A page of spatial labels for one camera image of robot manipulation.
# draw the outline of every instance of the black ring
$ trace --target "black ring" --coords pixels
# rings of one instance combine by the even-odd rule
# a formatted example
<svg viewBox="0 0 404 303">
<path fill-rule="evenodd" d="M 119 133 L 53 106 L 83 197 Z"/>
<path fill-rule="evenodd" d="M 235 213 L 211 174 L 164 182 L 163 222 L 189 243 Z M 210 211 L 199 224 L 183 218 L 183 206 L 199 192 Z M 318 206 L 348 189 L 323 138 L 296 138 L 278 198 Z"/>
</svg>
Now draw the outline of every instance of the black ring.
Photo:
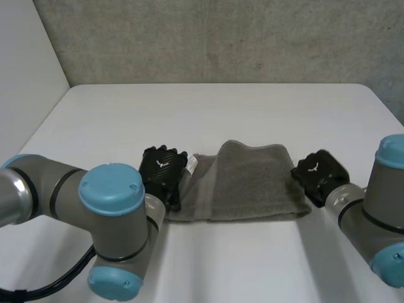
<svg viewBox="0 0 404 303">
<path fill-rule="evenodd" d="M 97 252 L 97 255 L 98 255 L 100 258 L 102 258 L 102 259 L 104 259 L 104 260 L 106 260 L 106 261 L 109 261 L 109 262 L 123 262 L 123 261 L 127 261 L 127 260 L 129 260 L 129 259 L 132 259 L 133 257 L 136 257 L 139 253 L 141 253 L 142 250 L 144 250 L 144 248 L 145 248 L 146 245 L 148 244 L 148 242 L 149 242 L 148 239 L 146 239 L 145 243 L 142 245 L 141 248 L 139 248 L 137 251 L 135 251 L 134 253 L 132 253 L 132 254 L 130 254 L 129 256 L 126 256 L 126 257 L 108 258 L 108 257 L 105 257 L 105 256 L 99 254 L 98 252 Z"/>
<path fill-rule="evenodd" d="M 404 235 L 404 229 L 401 229 L 399 227 L 394 227 L 388 224 L 383 223 L 382 221 L 379 221 L 378 219 L 373 218 L 372 216 L 370 216 L 370 214 L 368 214 L 365 209 L 362 207 L 362 213 L 364 215 L 364 217 L 370 221 L 371 223 L 373 223 L 374 225 L 377 225 L 378 227 L 388 230 L 389 232 L 395 232 L 396 234 L 401 234 Z"/>
<path fill-rule="evenodd" d="M 156 221 L 154 221 L 152 218 L 150 218 L 149 216 L 147 216 L 147 220 L 156 228 L 157 232 L 158 230 L 158 225 L 156 223 Z"/>
<path fill-rule="evenodd" d="M 21 169 L 17 169 L 16 167 L 7 167 L 7 169 L 11 169 L 11 170 L 15 171 L 17 174 L 19 174 L 24 179 L 24 181 L 28 185 L 28 188 L 30 189 L 31 197 L 32 197 L 32 212 L 31 212 L 30 217 L 27 220 L 27 221 L 29 221 L 36 217 L 38 208 L 39 208 L 39 199 L 38 199 L 37 188 L 35 187 L 35 184 L 31 181 L 29 176 L 26 173 L 24 173 Z"/>
<path fill-rule="evenodd" d="M 340 229 L 341 229 L 341 220 L 342 220 L 342 217 L 344 216 L 344 214 L 347 212 L 347 210 L 349 210 L 351 207 L 353 207 L 353 205 L 356 205 L 360 202 L 363 202 L 363 199 L 352 201 L 351 203 L 349 203 L 346 207 L 344 207 L 342 209 L 342 211 L 338 215 L 338 226 Z"/>
<path fill-rule="evenodd" d="M 69 177 L 73 174 L 75 174 L 76 172 L 81 171 L 82 169 L 73 169 L 70 170 L 69 172 L 65 173 L 65 175 L 63 177 L 61 177 L 61 179 L 59 180 L 59 182 L 56 184 L 52 196 L 50 196 L 50 201 L 49 201 L 49 208 L 50 208 L 50 213 L 52 215 L 52 217 L 54 217 L 56 220 L 59 219 L 59 217 L 57 216 L 56 213 L 56 199 L 57 199 L 57 195 L 59 194 L 59 191 L 61 190 L 63 184 L 66 182 L 67 179 L 69 179 Z"/>
</svg>

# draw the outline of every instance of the white table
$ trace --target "white table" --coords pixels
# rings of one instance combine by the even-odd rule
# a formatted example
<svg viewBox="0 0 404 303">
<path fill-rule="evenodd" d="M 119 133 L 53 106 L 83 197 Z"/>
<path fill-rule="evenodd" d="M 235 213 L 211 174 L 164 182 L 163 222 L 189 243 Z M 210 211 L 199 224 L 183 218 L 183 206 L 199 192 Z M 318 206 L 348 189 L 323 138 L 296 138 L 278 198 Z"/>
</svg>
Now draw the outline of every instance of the white table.
<svg viewBox="0 0 404 303">
<path fill-rule="evenodd" d="M 162 143 L 216 154 L 223 142 L 284 144 L 293 158 L 320 148 L 367 184 L 379 140 L 403 126 L 360 85 L 83 85 L 64 96 L 23 153 L 90 169 L 137 167 Z M 0 230 L 0 281 L 52 282 L 91 244 L 81 230 L 37 218 Z M 104 302 L 86 285 L 90 266 L 42 302 Z M 294 222 L 166 225 L 134 302 L 403 302 L 374 275 L 323 210 Z"/>
</svg>

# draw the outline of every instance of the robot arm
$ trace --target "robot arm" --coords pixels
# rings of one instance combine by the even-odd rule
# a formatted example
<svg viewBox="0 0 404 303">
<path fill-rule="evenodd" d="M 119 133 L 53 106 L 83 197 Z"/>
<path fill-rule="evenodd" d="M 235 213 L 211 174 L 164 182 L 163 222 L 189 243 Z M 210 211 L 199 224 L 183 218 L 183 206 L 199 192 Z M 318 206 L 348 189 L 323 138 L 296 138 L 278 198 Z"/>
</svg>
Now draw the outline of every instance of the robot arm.
<svg viewBox="0 0 404 303">
<path fill-rule="evenodd" d="M 146 150 L 139 172 L 121 163 L 85 171 L 18 155 L 0 169 L 0 227 L 47 215 L 89 231 L 97 253 L 89 287 L 105 299 L 131 300 L 143 284 L 165 204 L 178 208 L 172 193 L 186 163 L 186 153 L 165 146 Z"/>
<path fill-rule="evenodd" d="M 326 151 L 299 161 L 292 176 L 387 285 L 404 287 L 404 134 L 385 137 L 366 192 Z"/>
</svg>

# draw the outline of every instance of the white wall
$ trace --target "white wall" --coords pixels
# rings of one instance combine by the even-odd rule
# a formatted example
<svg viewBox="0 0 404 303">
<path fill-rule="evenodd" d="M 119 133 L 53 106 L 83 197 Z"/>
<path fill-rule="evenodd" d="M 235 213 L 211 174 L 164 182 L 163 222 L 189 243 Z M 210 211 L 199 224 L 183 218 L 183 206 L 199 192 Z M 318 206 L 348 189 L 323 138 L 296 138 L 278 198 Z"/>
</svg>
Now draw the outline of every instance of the white wall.
<svg viewBox="0 0 404 303">
<path fill-rule="evenodd" d="M 69 89 L 31 0 L 0 1 L 0 165 Z"/>
</svg>

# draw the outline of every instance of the gray wall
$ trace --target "gray wall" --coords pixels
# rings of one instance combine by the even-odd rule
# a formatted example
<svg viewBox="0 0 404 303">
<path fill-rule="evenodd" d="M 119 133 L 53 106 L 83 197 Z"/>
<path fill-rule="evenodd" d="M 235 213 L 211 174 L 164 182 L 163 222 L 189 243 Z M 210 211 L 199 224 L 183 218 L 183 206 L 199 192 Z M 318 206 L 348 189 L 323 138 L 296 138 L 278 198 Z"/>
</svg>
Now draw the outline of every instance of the gray wall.
<svg viewBox="0 0 404 303">
<path fill-rule="evenodd" d="M 71 86 L 361 83 L 404 122 L 404 0 L 34 0 Z"/>
</svg>

